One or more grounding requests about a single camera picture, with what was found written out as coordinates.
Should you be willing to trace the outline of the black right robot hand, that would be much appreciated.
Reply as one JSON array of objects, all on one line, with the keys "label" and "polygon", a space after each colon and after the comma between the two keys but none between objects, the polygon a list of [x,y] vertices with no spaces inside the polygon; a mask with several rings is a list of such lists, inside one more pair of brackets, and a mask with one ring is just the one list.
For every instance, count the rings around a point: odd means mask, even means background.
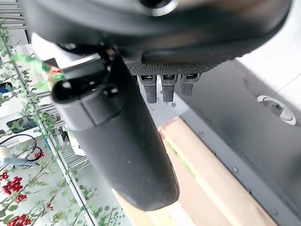
[{"label": "black right robot hand", "polygon": [[23,0],[37,57],[63,71],[52,102],[93,166],[141,210],[177,201],[179,186],[141,96],[173,88],[263,45],[290,0]]}]

